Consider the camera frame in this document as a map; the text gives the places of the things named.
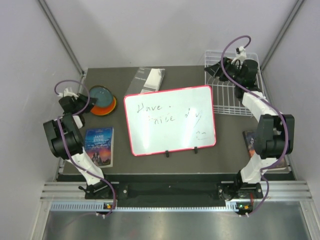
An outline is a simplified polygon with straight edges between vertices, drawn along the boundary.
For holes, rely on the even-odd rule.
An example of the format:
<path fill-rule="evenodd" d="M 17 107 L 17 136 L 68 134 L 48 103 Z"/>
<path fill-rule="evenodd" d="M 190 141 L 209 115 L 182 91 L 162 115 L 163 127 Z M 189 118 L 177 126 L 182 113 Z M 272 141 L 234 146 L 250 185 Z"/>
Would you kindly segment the orange plate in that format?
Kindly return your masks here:
<path fill-rule="evenodd" d="M 100 107 L 95 105 L 90 112 L 96 116 L 106 116 L 112 113 L 117 107 L 117 99 L 113 97 L 113 100 L 110 105 L 107 107 Z"/>

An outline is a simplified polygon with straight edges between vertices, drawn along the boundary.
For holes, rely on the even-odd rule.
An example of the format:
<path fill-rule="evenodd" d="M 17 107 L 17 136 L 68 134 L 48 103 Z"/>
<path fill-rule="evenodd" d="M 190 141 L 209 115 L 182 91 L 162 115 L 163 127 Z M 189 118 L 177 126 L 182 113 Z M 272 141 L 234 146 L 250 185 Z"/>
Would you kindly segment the lime green plate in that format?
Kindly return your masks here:
<path fill-rule="evenodd" d="M 109 116 L 116 110 L 115 108 L 99 108 L 95 111 L 95 115 L 103 117 L 103 116 Z"/>

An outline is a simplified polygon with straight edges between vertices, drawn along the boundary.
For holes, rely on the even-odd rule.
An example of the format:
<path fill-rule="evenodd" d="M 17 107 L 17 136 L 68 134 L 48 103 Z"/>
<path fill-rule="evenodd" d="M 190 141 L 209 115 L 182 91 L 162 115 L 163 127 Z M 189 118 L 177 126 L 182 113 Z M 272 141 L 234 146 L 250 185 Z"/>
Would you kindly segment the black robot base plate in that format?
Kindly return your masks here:
<path fill-rule="evenodd" d="M 117 200 L 129 200 L 140 196 L 208 196 L 230 201 L 253 197 L 262 199 L 259 183 L 236 190 L 234 183 L 221 182 L 120 182 L 113 183 Z"/>

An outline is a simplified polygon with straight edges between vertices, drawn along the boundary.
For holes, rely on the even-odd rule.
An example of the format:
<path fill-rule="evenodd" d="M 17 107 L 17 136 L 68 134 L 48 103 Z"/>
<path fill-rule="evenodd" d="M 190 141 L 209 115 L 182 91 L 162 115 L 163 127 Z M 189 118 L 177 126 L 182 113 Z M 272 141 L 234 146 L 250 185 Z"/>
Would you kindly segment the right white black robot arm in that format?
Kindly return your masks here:
<path fill-rule="evenodd" d="M 254 59 L 241 61 L 224 57 L 204 69 L 217 81 L 232 82 L 234 96 L 258 122 L 254 132 L 253 155 L 237 173 L 233 184 L 225 186 L 221 191 L 221 195 L 228 200 L 257 193 L 265 172 L 293 150 L 295 118 L 274 109 L 265 98 L 256 83 L 258 68 L 259 64 Z"/>

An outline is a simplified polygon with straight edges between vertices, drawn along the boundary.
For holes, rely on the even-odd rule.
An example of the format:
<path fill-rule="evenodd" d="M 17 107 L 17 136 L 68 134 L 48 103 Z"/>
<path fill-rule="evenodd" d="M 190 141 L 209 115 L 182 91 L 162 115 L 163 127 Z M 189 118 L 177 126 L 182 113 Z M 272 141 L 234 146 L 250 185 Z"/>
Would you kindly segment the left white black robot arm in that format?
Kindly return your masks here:
<path fill-rule="evenodd" d="M 90 128 L 85 135 L 84 113 L 91 112 L 97 98 L 90 94 L 61 93 L 59 104 L 63 115 L 43 124 L 48 146 L 57 158 L 73 164 L 86 181 L 81 190 L 86 199 L 111 198 L 114 187 L 108 183 L 102 169 L 113 166 L 113 127 Z"/>

